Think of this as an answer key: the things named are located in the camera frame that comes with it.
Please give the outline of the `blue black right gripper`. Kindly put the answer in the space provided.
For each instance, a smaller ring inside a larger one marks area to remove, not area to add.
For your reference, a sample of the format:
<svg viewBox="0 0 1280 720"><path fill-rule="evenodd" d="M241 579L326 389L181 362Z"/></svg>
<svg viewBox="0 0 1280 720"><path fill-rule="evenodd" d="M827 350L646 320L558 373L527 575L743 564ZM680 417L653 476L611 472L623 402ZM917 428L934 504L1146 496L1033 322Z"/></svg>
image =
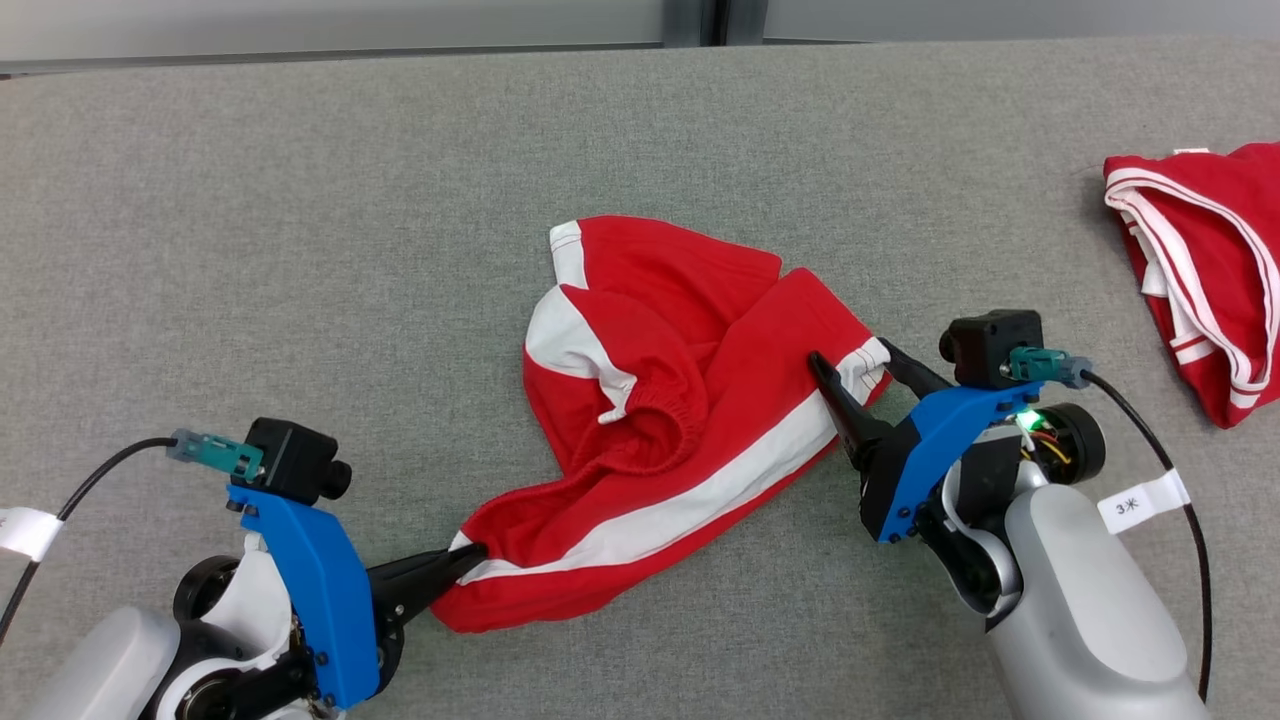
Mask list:
<svg viewBox="0 0 1280 720"><path fill-rule="evenodd" d="M1042 384L1006 389L955 386L884 337L884 369L916 398L896 425L870 413L841 384L840 374L820 352L808 366L826 401L852 468L861 473L860 519L870 537L893 543L908 536L916 506L993 424L1020 413L1038 398Z"/></svg>

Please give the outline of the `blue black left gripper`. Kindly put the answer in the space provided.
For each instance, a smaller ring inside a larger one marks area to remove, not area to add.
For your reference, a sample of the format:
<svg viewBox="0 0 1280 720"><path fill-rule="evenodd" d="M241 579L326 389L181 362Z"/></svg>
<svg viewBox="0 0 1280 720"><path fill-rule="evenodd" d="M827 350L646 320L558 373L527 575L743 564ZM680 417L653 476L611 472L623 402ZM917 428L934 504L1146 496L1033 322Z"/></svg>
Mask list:
<svg viewBox="0 0 1280 720"><path fill-rule="evenodd" d="M404 626L489 557L484 543L465 543L366 573L332 514L268 489L229 484L227 493L242 511L241 525L266 543L284 585L284 641L296 628L303 638L285 647L276 666L227 682L230 714L276 714L311 698L340 714L372 698L383 687L372 593L398 594Z"/></svg>

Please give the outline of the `red shorts white stripes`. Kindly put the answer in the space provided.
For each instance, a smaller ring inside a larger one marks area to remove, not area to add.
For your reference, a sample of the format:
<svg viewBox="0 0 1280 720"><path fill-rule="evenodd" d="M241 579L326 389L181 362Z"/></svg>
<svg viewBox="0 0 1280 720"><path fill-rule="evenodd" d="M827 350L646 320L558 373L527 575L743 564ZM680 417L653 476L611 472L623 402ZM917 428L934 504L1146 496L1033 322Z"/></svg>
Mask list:
<svg viewBox="0 0 1280 720"><path fill-rule="evenodd" d="M617 215L549 249L524 388L561 477L460 528L488 559L431 607L457 633L595 612L776 497L837 437L813 352L859 404L890 384L874 333L772 252Z"/></svg>

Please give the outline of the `red Bulls jersey shirt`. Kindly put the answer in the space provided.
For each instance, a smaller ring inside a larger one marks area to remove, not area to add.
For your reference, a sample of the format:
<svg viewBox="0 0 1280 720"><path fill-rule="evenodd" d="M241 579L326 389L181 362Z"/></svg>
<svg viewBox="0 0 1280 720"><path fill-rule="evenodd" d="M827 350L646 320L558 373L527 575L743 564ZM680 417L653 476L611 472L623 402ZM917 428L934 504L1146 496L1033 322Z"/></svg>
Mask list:
<svg viewBox="0 0 1280 720"><path fill-rule="evenodd" d="M1178 373L1230 429L1280 400L1280 142L1111 156L1103 204Z"/></svg>

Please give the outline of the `grey fabric sofa surface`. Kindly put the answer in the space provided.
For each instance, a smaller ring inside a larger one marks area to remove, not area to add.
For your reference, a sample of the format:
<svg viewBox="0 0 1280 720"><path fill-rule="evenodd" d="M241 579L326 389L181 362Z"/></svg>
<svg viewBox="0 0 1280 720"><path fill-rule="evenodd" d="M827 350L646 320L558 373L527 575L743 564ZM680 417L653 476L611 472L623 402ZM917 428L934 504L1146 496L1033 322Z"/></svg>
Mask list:
<svg viewBox="0 0 1280 720"><path fill-rule="evenodd" d="M1217 720L1280 720L1280 407L1207 423L1165 355L1102 161L1280 140L1280 44L997 44L425 56L0 82L0 507L56 511L119 448L279 416L340 442L365 562L558 477L521 345L553 225L667 219L808 266L937 363L1037 307L1181 470L1208 542ZM833 454L568 623L407 629L358 720L998 720L978 618L878 546ZM241 546L224 480L155 450L68 521L0 647L20 720L100 618L168 611Z"/></svg>

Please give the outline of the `grey partition wall post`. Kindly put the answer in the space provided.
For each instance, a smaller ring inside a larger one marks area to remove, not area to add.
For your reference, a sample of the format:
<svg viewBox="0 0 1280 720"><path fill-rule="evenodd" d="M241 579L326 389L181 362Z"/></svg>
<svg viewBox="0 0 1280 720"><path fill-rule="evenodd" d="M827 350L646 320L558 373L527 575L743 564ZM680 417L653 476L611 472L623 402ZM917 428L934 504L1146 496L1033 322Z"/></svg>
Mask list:
<svg viewBox="0 0 1280 720"><path fill-rule="evenodd" d="M664 47L763 44L769 0L662 0Z"/></svg>

